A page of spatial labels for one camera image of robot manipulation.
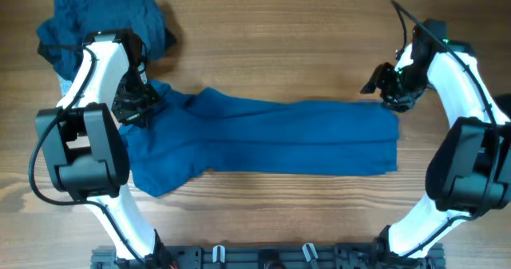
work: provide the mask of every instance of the wooden surface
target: wooden surface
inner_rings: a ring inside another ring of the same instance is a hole
[[[511,0],[398,1],[420,19],[445,19],[452,38],[475,47],[490,92],[509,92]],[[185,93],[211,86],[269,101],[352,101],[402,42],[389,0],[157,2],[180,44],[149,76]],[[35,30],[52,15],[53,0],[0,0],[0,268],[87,268],[90,251],[111,244],[84,208],[44,204],[27,183],[35,114],[60,97],[55,72],[36,54]],[[161,199],[133,192],[168,245],[368,242],[421,197],[448,130],[435,93],[400,118],[399,171],[385,176],[209,172]],[[43,159],[38,183],[66,198]],[[490,212],[445,237],[449,268],[511,267],[510,218],[508,208]]]

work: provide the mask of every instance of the table top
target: table top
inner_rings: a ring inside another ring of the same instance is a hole
[[[148,76],[183,93],[211,86],[267,101],[356,101],[402,44],[389,0],[156,1],[179,43]],[[511,0],[398,2],[419,19],[446,20],[450,38],[477,51],[489,91],[509,92]],[[92,249],[112,244],[85,208],[44,204],[27,182],[35,114],[60,98],[55,72],[36,53],[35,30],[52,15],[53,0],[0,0],[0,268],[87,268]],[[427,165],[449,129],[434,92],[399,118],[399,170],[385,176],[206,172],[160,199],[130,187],[167,245],[370,242],[423,195]],[[37,181],[66,198],[53,190],[42,156]],[[448,268],[511,267],[510,218],[508,208],[491,211],[449,233]]]

